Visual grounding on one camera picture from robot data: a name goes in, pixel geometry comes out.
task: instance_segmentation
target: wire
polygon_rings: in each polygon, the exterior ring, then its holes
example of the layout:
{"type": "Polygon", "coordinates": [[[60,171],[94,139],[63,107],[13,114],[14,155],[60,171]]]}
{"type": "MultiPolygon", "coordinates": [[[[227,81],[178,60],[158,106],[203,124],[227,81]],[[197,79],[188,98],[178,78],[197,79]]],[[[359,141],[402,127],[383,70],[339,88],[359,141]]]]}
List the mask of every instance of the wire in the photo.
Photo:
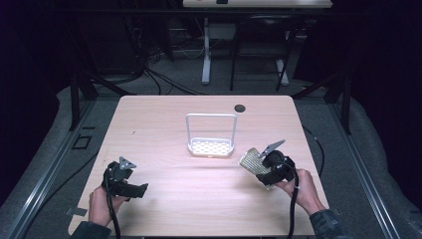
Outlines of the wire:
{"type": "Polygon", "coordinates": [[[115,232],[115,238],[120,239],[120,226],[118,225],[117,216],[115,215],[114,207],[112,207],[112,200],[111,200],[111,194],[109,193],[109,187],[108,187],[108,175],[104,175],[104,182],[105,182],[105,191],[106,191],[106,204],[108,206],[109,216],[111,217],[112,224],[114,225],[114,232],[115,232]]]}
{"type": "Polygon", "coordinates": [[[174,47],[180,49],[182,51],[183,55],[185,55],[185,57],[191,58],[191,59],[200,57],[205,50],[205,48],[202,48],[201,51],[198,54],[196,54],[195,56],[190,56],[186,53],[186,51],[188,51],[188,50],[185,50],[182,47],[178,47],[178,46],[174,46],[174,47]]]}
{"type": "Polygon", "coordinates": [[[198,18],[195,18],[196,25],[198,26],[199,31],[201,32],[202,37],[204,37],[204,32],[202,31],[201,24],[199,24],[198,18]]]}
{"type": "Polygon", "coordinates": [[[320,154],[321,154],[322,159],[321,159],[320,169],[319,169],[319,172],[318,172],[317,175],[319,177],[321,177],[322,176],[323,167],[325,165],[325,153],[323,151],[322,145],[320,144],[320,142],[317,139],[317,137],[309,129],[307,129],[303,124],[302,124],[302,128],[314,138],[314,140],[316,141],[317,145],[319,146],[320,154]]]}
{"type": "Polygon", "coordinates": [[[41,210],[44,208],[44,206],[53,198],[54,195],[56,195],[56,193],[63,188],[63,186],[65,186],[66,183],[68,183],[76,174],[78,174],[80,171],[82,171],[82,169],[84,169],[97,155],[99,154],[99,150],[94,153],[93,156],[91,156],[91,158],[85,162],[78,170],[76,170],[74,173],[71,174],[71,176],[69,176],[62,184],[60,184],[60,186],[58,188],[56,188],[56,190],[54,190],[52,192],[52,194],[50,194],[49,197],[47,197],[47,199],[41,204],[41,206],[38,208],[37,212],[35,213],[34,217],[31,219],[31,221],[29,222],[28,227],[25,229],[25,232],[23,234],[22,238],[25,238],[26,235],[28,234],[29,229],[31,228],[32,224],[34,223],[35,219],[37,218],[38,214],[40,214],[41,210]]]}
{"type": "Polygon", "coordinates": [[[119,85],[119,84],[124,84],[124,83],[129,83],[129,82],[133,82],[134,80],[140,78],[143,74],[143,70],[139,71],[137,73],[131,74],[128,78],[126,79],[119,79],[119,80],[107,80],[108,82],[115,84],[115,85],[119,85]]]}
{"type": "Polygon", "coordinates": [[[176,88],[176,89],[178,89],[178,90],[180,90],[180,91],[182,91],[184,93],[187,93],[187,94],[190,94],[190,95],[207,95],[207,94],[200,93],[200,92],[194,91],[192,89],[189,89],[189,88],[187,88],[187,87],[185,87],[185,86],[183,86],[183,85],[181,85],[181,84],[179,84],[177,82],[174,82],[170,78],[168,78],[168,77],[166,77],[166,76],[164,76],[162,74],[159,74],[159,73],[151,70],[148,67],[145,67],[145,71],[148,72],[149,74],[155,75],[156,77],[160,78],[161,80],[163,80],[164,82],[168,83],[172,87],[174,87],[174,88],[176,88]]]}
{"type": "Polygon", "coordinates": [[[173,81],[171,80],[171,79],[169,79],[170,80],[170,82],[171,82],[171,88],[168,90],[168,92],[167,93],[165,93],[165,95],[166,96],[168,96],[168,95],[170,95],[170,93],[173,91],[173,89],[174,89],[174,85],[173,85],[173,81]]]}
{"type": "Polygon", "coordinates": [[[152,80],[157,85],[157,87],[158,87],[158,95],[161,96],[161,86],[159,85],[158,81],[155,79],[155,77],[149,71],[146,71],[146,73],[152,78],[152,80]]]}
{"type": "Polygon", "coordinates": [[[289,228],[289,235],[288,238],[293,237],[293,233],[295,231],[295,205],[296,205],[296,199],[298,198],[298,192],[299,192],[299,177],[298,173],[296,172],[296,169],[291,167],[291,170],[293,171],[293,174],[295,175],[295,188],[293,189],[293,195],[291,200],[291,207],[290,207],[290,228],[289,228]]]}

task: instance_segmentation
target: table surface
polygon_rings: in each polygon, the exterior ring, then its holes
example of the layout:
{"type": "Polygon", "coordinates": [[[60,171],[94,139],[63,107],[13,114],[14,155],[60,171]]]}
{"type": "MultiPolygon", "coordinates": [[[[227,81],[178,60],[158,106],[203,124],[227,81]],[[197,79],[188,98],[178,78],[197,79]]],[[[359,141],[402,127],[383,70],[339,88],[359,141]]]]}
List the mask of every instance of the table surface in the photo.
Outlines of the table surface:
{"type": "Polygon", "coordinates": [[[216,0],[183,0],[184,7],[205,8],[330,8],[330,0],[228,0],[228,4],[217,4],[216,0]]]}
{"type": "MultiPolygon", "coordinates": [[[[232,121],[201,119],[192,136],[230,138],[232,121]]],[[[276,236],[289,232],[290,202],[279,188],[267,190],[241,167],[242,155],[285,139],[278,150],[297,168],[309,170],[322,204],[317,176],[292,98],[285,96],[132,96],[121,98],[78,207],[89,208],[89,195],[103,181],[106,166],[124,156],[137,165],[128,183],[149,183],[143,198],[124,203],[117,215],[124,236],[276,236]],[[246,110],[236,113],[234,107],[246,110]],[[226,158],[195,157],[187,147],[185,116],[234,114],[234,152],[226,158]]],[[[314,235],[308,215],[295,212],[295,235],[314,235]]],[[[75,215],[72,234],[85,217],[75,215]]]]}

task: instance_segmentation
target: metal basket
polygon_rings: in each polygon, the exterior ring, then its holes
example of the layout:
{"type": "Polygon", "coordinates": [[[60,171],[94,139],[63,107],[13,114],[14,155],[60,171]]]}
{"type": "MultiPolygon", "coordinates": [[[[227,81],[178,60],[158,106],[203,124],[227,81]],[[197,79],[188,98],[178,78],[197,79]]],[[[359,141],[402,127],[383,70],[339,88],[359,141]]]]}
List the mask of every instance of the metal basket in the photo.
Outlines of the metal basket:
{"type": "Polygon", "coordinates": [[[188,149],[192,155],[206,157],[228,157],[233,153],[234,137],[236,131],[237,117],[227,114],[188,114],[186,115],[186,126],[188,136],[188,149]],[[215,137],[191,137],[189,119],[192,117],[203,118],[233,118],[233,129],[231,138],[215,137]]]}

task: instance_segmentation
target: human hand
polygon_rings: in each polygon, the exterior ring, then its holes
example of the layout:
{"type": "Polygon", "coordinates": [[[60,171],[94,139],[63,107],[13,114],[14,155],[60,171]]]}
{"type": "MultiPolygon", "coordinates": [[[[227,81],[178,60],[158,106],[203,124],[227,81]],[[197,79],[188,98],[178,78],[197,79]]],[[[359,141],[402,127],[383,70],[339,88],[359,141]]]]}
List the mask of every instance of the human hand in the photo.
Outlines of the human hand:
{"type": "MultiPolygon", "coordinates": [[[[112,196],[112,207],[114,212],[117,213],[121,205],[127,200],[127,197],[123,196],[112,196]]],[[[101,226],[107,226],[111,222],[109,215],[108,205],[106,203],[106,191],[101,187],[97,187],[90,194],[90,210],[89,210],[89,221],[94,222],[101,226]]]]}
{"type": "MultiPolygon", "coordinates": [[[[297,169],[299,177],[299,191],[296,203],[301,206],[309,216],[312,214],[324,210],[325,207],[319,201],[317,196],[317,189],[314,184],[313,177],[311,173],[304,169],[297,169]]],[[[293,190],[295,188],[295,181],[291,180],[290,182],[281,181],[276,183],[276,186],[282,188],[287,192],[291,197],[293,195],[293,190]]]]}

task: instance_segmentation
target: black sleeve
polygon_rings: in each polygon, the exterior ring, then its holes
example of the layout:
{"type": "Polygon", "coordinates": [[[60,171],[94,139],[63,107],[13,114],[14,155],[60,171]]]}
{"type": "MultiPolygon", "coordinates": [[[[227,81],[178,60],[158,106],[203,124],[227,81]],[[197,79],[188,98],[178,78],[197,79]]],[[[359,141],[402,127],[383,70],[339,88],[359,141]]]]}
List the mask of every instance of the black sleeve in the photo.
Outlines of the black sleeve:
{"type": "Polygon", "coordinates": [[[111,230],[94,222],[83,221],[72,234],[71,239],[106,239],[111,230]]]}
{"type": "Polygon", "coordinates": [[[316,239],[351,239],[347,229],[338,221],[334,212],[322,210],[310,216],[316,239]]]}

